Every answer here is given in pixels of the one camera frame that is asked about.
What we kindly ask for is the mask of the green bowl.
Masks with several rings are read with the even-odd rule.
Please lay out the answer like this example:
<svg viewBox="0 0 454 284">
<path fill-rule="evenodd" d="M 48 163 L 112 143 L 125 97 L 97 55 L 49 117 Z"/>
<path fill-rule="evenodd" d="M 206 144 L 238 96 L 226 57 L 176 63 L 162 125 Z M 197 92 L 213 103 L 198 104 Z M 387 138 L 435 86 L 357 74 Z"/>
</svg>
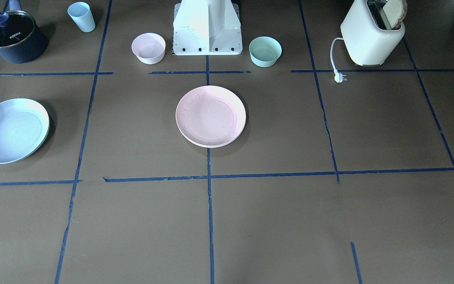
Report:
<svg viewBox="0 0 454 284">
<path fill-rule="evenodd" d="M 274 38 L 260 36 L 254 38 L 249 45 L 252 63 L 258 67 L 271 67 L 283 52 L 281 44 Z"/>
</svg>

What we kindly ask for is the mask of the pink bowl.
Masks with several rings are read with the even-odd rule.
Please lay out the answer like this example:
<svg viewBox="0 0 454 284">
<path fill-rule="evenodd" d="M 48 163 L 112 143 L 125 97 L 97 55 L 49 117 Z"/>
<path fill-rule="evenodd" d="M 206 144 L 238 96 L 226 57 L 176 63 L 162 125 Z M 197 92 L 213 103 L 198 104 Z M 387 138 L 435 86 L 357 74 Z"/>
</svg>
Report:
<svg viewBox="0 0 454 284">
<path fill-rule="evenodd" d="M 164 58 L 166 41 L 158 34 L 141 34 L 132 41 L 131 50 L 140 62 L 156 64 Z"/>
</svg>

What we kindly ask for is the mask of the light blue cup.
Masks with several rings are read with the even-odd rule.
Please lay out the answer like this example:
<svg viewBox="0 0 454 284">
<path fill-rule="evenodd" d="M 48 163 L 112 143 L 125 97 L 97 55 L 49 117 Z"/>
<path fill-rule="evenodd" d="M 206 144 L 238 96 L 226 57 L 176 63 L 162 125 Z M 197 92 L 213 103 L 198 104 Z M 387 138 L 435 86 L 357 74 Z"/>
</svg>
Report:
<svg viewBox="0 0 454 284">
<path fill-rule="evenodd" d="M 95 22 L 90 5 L 86 2 L 74 2 L 68 7 L 68 15 L 83 32 L 91 32 L 95 29 Z"/>
</svg>

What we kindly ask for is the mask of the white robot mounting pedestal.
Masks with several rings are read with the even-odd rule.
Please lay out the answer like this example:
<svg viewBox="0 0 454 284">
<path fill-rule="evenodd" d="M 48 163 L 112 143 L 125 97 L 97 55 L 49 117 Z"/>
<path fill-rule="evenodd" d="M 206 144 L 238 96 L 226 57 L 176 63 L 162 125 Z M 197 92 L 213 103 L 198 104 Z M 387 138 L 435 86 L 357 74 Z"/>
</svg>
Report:
<svg viewBox="0 0 454 284">
<path fill-rule="evenodd" d="M 243 51 L 238 4 L 182 0 L 174 6 L 172 50 L 177 56 L 230 56 Z"/>
</svg>

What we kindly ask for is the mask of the cream toaster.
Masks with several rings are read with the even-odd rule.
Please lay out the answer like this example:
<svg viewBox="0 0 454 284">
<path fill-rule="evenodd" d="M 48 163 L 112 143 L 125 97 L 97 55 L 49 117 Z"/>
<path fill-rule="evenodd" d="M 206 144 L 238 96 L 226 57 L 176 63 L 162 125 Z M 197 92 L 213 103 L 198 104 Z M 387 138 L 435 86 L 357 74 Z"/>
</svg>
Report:
<svg viewBox="0 0 454 284">
<path fill-rule="evenodd" d="M 378 66 L 385 62 L 405 34 L 391 30 L 382 7 L 386 0 L 355 0 L 340 29 L 351 60 L 359 66 Z"/>
</svg>

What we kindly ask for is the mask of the cream plate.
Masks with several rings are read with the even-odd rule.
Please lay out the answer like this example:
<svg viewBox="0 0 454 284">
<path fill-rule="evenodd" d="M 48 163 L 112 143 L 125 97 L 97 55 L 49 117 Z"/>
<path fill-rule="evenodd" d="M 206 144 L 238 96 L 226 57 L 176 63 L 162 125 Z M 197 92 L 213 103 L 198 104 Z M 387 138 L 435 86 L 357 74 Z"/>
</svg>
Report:
<svg viewBox="0 0 454 284">
<path fill-rule="evenodd" d="M 219 148 L 235 141 L 244 128 L 233 128 L 230 131 L 223 128 L 180 128 L 184 138 L 198 147 Z"/>
</svg>

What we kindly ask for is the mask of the blue plate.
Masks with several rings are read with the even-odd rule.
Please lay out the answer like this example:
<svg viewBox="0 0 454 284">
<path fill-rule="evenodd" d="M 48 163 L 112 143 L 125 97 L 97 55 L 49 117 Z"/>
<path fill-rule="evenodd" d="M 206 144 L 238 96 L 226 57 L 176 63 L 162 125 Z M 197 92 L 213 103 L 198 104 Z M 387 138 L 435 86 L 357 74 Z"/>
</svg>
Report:
<svg viewBox="0 0 454 284">
<path fill-rule="evenodd" d="M 50 127 L 45 107 L 32 99 L 0 103 L 0 164 L 27 158 L 45 142 Z"/>
</svg>

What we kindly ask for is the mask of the dark blue pot with lid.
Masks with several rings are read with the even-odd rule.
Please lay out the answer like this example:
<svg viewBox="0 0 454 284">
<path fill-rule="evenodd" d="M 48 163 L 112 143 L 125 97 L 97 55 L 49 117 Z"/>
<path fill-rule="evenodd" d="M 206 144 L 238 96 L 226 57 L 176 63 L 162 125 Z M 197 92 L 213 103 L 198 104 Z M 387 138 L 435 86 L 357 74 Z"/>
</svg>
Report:
<svg viewBox="0 0 454 284">
<path fill-rule="evenodd" d="M 0 57 L 22 64 L 39 58 L 49 40 L 36 20 L 23 11 L 19 0 L 8 1 L 8 11 L 0 11 Z"/>
</svg>

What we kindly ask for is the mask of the bread slice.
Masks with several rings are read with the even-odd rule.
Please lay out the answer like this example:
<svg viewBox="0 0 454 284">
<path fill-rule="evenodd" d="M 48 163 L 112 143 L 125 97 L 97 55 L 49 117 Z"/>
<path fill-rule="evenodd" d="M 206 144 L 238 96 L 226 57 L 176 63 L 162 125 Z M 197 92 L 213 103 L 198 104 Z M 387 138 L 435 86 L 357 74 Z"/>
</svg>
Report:
<svg viewBox="0 0 454 284">
<path fill-rule="evenodd" d="M 407 13 L 406 0 L 387 0 L 382 7 L 384 16 L 390 25 L 391 30 L 400 29 L 402 21 Z"/>
</svg>

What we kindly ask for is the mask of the pink plate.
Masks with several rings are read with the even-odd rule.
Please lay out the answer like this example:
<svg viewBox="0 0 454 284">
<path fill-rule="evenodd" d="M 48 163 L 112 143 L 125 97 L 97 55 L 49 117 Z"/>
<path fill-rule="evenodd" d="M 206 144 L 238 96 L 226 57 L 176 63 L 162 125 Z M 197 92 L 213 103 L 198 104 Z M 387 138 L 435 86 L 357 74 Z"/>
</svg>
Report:
<svg viewBox="0 0 454 284">
<path fill-rule="evenodd" d="M 175 110 L 178 129 L 244 128 L 247 113 L 241 99 L 220 86 L 200 86 L 187 92 Z"/>
</svg>

